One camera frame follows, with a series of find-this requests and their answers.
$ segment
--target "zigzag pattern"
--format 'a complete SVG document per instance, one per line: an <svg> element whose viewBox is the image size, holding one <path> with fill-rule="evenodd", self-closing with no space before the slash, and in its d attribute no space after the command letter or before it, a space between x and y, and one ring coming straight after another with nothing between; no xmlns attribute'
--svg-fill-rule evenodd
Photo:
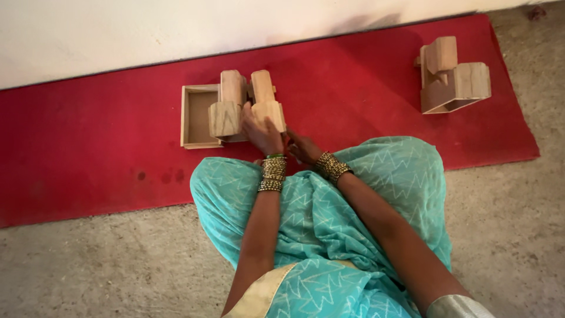
<svg viewBox="0 0 565 318"><path fill-rule="evenodd" d="M413 137L382 137L337 152L387 200L450 268L445 231L443 164L433 146ZM202 226L235 267L255 201L260 168L207 158L190 183ZM362 270L330 260L351 260ZM275 267L298 264L285 277L268 317L414 317L394 268L341 193L311 171L287 177Z"/></svg>

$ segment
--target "hand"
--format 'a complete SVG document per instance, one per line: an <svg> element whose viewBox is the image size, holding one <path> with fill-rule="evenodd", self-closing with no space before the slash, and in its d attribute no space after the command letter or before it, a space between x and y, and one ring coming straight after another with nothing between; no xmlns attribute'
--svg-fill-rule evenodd
<svg viewBox="0 0 565 318"><path fill-rule="evenodd" d="M290 127L286 127L286 134L290 137L288 151L305 164L315 165L324 153L310 137L297 135Z"/></svg>
<svg viewBox="0 0 565 318"><path fill-rule="evenodd" d="M251 102L245 103L241 112L241 133L265 156L284 153L281 133L269 117L265 117L265 126L256 124L255 115L251 111Z"/></svg>

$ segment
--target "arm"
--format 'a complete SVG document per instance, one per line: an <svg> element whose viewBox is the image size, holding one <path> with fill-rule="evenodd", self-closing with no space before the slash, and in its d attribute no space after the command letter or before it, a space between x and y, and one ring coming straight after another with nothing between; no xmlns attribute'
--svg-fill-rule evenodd
<svg viewBox="0 0 565 318"><path fill-rule="evenodd" d="M275 125L266 118L264 127L257 126L249 102L243 108L241 127L242 133L265 156L284 152L283 140ZM240 258L222 316L232 310L254 281L273 269L279 223L280 193L260 191L241 239Z"/></svg>
<svg viewBox="0 0 565 318"><path fill-rule="evenodd" d="M287 130L291 138L289 151L304 163L316 164L322 155L320 148L310 138ZM349 172L338 178L337 188L384 249L422 316L441 296L471 297L410 224L377 192Z"/></svg>
<svg viewBox="0 0 565 318"><path fill-rule="evenodd" d="M257 194L241 239L240 259L222 316L236 305L254 281L273 269L280 222L279 198L277 191Z"/></svg>

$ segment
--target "woman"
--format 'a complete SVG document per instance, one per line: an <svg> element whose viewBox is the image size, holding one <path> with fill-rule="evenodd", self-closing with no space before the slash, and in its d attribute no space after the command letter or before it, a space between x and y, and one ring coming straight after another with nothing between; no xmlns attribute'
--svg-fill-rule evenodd
<svg viewBox="0 0 565 318"><path fill-rule="evenodd" d="M449 272L435 147L382 137L334 156L288 129L288 151L316 172L285 178L273 123L256 125L247 103L241 124L262 167L205 158L190 181L206 234L236 268L222 316L491 317Z"/></svg>

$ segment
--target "white wall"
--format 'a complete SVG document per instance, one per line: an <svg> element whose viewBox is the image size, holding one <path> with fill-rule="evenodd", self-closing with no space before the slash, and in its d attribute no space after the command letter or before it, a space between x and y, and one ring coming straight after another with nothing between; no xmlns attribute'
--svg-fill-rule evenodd
<svg viewBox="0 0 565 318"><path fill-rule="evenodd" d="M526 0L2 0L0 89Z"/></svg>

